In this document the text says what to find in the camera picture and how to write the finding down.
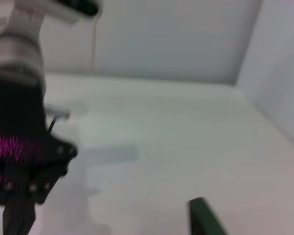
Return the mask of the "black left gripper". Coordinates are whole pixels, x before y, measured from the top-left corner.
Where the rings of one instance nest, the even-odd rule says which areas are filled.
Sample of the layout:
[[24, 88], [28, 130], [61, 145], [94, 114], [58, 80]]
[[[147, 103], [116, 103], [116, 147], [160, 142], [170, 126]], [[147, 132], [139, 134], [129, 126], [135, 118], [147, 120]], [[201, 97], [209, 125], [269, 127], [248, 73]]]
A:
[[[46, 126], [42, 89], [7, 79], [0, 72], [0, 206], [2, 233], [27, 235], [35, 220], [35, 205], [45, 203], [77, 147], [51, 134]], [[30, 176], [17, 195], [17, 173], [7, 165], [48, 165]]]

